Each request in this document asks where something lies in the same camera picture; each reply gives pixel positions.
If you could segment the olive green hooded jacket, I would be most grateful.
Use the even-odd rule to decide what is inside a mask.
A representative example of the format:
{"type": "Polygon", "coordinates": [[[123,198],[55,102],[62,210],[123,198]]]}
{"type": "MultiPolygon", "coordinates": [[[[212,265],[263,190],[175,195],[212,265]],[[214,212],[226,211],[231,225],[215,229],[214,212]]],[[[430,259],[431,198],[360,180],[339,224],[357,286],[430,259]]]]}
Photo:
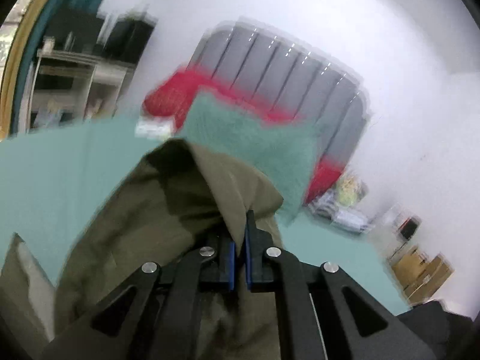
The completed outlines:
{"type": "Polygon", "coordinates": [[[143,263],[165,267],[209,241],[235,244],[234,288],[205,292],[193,359],[279,359],[271,293],[247,289],[247,212],[281,239],[274,218],[281,194],[260,171],[181,139],[146,154],[116,188],[73,247],[55,298],[55,337],[143,263]]]}

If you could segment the black clothes pile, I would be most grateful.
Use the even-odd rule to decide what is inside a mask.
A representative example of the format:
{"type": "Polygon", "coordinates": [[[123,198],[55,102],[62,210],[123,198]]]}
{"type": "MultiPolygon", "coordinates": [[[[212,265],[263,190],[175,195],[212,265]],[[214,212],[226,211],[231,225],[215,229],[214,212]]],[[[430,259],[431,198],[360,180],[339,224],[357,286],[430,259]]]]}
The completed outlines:
{"type": "Polygon", "coordinates": [[[446,311],[428,301],[397,318],[423,340],[436,359],[479,359],[479,314],[475,319],[446,311]]]}

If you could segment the cardboard boxes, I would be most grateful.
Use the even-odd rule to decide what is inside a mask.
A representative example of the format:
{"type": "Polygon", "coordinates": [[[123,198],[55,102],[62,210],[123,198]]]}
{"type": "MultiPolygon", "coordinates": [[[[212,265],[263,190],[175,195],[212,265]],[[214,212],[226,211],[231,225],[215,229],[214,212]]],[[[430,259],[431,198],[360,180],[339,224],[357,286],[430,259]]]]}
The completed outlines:
{"type": "Polygon", "coordinates": [[[429,259],[417,246],[395,260],[391,269],[413,306],[430,300],[454,272],[441,253],[429,259]]]}

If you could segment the books stack on bed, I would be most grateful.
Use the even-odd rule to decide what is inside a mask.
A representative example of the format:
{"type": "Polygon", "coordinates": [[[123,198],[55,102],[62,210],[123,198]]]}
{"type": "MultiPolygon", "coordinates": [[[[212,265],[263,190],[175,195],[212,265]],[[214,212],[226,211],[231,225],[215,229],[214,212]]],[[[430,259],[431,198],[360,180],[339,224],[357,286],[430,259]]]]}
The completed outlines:
{"type": "Polygon", "coordinates": [[[372,221],[362,212],[337,201],[335,191],[327,190],[315,197],[307,206],[313,215],[329,220],[343,231],[355,234],[367,234],[373,228],[372,221]]]}

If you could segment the black device on nightstand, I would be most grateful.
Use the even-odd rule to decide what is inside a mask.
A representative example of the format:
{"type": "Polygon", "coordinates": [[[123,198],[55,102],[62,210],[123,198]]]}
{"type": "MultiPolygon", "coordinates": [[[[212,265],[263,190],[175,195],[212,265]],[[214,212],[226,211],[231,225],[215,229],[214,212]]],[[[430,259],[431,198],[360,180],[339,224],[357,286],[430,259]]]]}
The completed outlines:
{"type": "Polygon", "coordinates": [[[405,241],[408,242],[416,233],[422,221],[416,217],[408,217],[399,228],[399,235],[405,241]]]}

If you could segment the snack bag on bed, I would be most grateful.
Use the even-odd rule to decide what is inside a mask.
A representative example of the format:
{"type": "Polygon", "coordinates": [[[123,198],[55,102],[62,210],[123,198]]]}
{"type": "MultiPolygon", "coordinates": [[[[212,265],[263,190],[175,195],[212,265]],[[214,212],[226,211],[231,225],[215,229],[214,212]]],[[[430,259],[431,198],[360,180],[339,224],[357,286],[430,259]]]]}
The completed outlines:
{"type": "Polygon", "coordinates": [[[343,174],[335,185],[336,201],[341,206],[355,206],[365,194],[365,184],[354,173],[343,174]]]}

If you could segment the beige folded garment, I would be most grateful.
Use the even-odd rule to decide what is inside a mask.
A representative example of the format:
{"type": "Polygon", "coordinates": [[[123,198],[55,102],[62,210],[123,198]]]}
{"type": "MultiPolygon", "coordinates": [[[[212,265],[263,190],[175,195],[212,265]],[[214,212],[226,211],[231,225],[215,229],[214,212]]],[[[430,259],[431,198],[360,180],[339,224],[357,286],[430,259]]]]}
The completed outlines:
{"type": "Polygon", "coordinates": [[[6,359],[39,359],[55,337],[55,287],[15,233],[1,267],[1,345],[6,359]]]}

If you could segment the green pillow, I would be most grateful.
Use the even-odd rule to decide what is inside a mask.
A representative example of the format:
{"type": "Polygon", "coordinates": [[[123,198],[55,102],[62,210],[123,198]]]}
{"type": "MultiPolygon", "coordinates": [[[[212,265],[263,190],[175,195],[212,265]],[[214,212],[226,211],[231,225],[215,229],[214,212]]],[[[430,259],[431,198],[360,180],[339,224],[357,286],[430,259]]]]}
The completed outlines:
{"type": "Polygon", "coordinates": [[[319,154],[313,124],[267,124],[250,111],[202,92],[194,98],[179,136],[263,172],[283,197],[277,212],[281,220],[287,224],[298,215],[319,154]]]}

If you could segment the teal bed sheet mattress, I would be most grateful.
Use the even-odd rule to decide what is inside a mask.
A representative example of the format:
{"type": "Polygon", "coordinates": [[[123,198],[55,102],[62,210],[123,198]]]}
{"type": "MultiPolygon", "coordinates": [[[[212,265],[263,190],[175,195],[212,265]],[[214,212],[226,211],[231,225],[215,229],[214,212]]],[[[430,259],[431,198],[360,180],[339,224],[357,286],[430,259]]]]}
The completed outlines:
{"type": "MultiPolygon", "coordinates": [[[[18,233],[53,284],[88,222],[158,142],[136,136],[136,119],[117,117],[42,130],[1,143],[1,253],[18,233]]],[[[285,248],[306,263],[338,264],[392,314],[409,310],[374,247],[302,210],[277,217],[285,248]]]]}

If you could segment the white paper leaflet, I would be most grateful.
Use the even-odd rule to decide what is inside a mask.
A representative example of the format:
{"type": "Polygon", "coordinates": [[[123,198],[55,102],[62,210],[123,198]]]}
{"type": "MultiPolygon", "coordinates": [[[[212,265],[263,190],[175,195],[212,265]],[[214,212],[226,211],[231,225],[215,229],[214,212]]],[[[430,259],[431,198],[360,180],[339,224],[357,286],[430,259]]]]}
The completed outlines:
{"type": "Polygon", "coordinates": [[[140,118],[135,126],[135,136],[163,141],[175,133],[173,118],[140,118]]]}

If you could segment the red patterned pillow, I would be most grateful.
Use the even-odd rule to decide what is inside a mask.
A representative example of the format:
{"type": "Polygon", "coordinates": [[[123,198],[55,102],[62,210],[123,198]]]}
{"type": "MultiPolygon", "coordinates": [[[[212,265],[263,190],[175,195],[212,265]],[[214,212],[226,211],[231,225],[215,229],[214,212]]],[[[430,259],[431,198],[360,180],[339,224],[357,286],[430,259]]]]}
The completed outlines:
{"type": "MultiPolygon", "coordinates": [[[[262,98],[251,99],[247,92],[230,88],[226,82],[209,77],[199,69],[181,68],[174,72],[168,80],[150,92],[142,104],[142,109],[152,117],[174,118],[175,129],[178,130],[200,89],[213,92],[220,100],[235,108],[241,108],[253,116],[259,117],[267,125],[288,125],[302,118],[295,116],[284,106],[272,109],[262,103],[262,98]]],[[[312,202],[330,189],[344,172],[346,165],[324,154],[316,161],[312,178],[304,202],[312,202]]]]}

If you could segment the white wooden desk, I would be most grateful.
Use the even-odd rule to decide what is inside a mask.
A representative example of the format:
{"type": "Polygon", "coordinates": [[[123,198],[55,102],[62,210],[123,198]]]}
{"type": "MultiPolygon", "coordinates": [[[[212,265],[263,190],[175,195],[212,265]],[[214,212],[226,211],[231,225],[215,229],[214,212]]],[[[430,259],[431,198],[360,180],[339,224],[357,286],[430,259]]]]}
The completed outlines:
{"type": "Polygon", "coordinates": [[[99,56],[39,49],[28,72],[18,132],[111,118],[135,69],[99,56]]]}

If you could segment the grey padded headboard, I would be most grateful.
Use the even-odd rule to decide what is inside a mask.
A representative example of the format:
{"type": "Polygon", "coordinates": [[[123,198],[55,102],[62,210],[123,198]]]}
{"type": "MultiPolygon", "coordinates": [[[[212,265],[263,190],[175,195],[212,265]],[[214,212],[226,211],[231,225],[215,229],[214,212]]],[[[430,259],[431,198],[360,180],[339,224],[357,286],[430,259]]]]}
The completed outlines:
{"type": "Polygon", "coordinates": [[[224,22],[205,33],[189,61],[246,99],[319,129],[320,157],[345,167],[368,121],[360,76],[274,28],[224,22]]]}

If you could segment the black computer tower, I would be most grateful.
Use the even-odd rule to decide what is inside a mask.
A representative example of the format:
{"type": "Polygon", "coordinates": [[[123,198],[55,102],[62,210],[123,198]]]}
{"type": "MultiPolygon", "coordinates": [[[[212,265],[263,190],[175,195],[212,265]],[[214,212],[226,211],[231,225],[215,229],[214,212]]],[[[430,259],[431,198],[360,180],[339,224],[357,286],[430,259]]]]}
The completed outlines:
{"type": "Polygon", "coordinates": [[[138,64],[155,26],[156,21],[146,15],[108,16],[98,38],[99,55],[138,64]]]}

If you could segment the teal curtain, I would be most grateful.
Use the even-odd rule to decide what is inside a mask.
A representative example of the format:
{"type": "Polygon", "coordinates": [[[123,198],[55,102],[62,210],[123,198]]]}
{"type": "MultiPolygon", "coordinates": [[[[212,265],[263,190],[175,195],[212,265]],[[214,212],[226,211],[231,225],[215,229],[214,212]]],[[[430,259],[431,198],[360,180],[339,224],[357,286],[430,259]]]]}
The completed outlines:
{"type": "Polygon", "coordinates": [[[95,13],[103,0],[32,0],[16,30],[1,83],[1,132],[18,132],[20,104],[29,66],[43,38],[48,21],[57,11],[69,8],[95,13]]]}

